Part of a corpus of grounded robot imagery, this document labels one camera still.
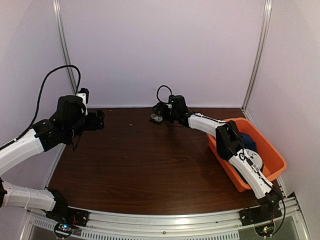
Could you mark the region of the black brooch display box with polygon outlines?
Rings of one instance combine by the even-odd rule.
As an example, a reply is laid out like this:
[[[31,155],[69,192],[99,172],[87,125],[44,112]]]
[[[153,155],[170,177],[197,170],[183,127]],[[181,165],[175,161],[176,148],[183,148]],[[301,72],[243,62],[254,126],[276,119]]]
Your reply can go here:
[[[156,113],[152,113],[149,118],[149,121],[155,124],[161,124],[163,120],[164,118],[161,115],[158,115]]]

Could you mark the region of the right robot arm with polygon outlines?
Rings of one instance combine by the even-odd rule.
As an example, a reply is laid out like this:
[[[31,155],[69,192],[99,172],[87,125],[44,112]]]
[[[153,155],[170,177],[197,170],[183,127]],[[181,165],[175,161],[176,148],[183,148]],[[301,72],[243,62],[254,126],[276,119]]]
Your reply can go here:
[[[182,95],[172,94],[167,102],[159,100],[152,110],[150,119],[155,122],[177,121],[186,128],[215,137],[218,156],[235,167],[253,190],[260,205],[256,210],[258,219],[266,221],[275,214],[282,196],[252,159],[233,120],[218,120],[189,111]]]

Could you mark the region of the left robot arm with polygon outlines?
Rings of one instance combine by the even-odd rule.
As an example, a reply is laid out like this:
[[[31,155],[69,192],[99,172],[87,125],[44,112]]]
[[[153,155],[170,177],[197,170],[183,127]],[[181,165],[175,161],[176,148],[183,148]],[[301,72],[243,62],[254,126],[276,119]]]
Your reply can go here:
[[[104,128],[105,114],[102,110],[89,112],[86,93],[61,96],[55,113],[49,119],[33,123],[31,127],[0,148],[0,173],[4,174],[25,160],[48,152],[60,144],[77,148],[73,143],[85,131]],[[0,182],[1,207],[39,209],[53,213],[61,222],[72,218],[72,211],[57,190],[37,190]]]

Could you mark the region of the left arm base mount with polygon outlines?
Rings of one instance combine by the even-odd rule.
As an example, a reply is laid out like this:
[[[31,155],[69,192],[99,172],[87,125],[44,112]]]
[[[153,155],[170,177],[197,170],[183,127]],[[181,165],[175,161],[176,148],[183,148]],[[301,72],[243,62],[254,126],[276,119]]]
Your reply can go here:
[[[59,214],[55,210],[44,212],[47,218],[69,226],[86,227],[89,219],[88,211],[70,207],[66,211],[66,214]]]

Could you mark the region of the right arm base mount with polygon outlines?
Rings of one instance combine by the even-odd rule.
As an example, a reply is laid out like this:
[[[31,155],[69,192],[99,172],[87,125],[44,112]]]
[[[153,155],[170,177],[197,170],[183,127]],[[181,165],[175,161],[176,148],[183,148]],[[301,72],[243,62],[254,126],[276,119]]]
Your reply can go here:
[[[274,212],[270,213],[263,210],[261,206],[245,207],[239,211],[239,218],[242,226],[268,222],[274,218],[282,217],[282,215],[280,209],[276,209]]]

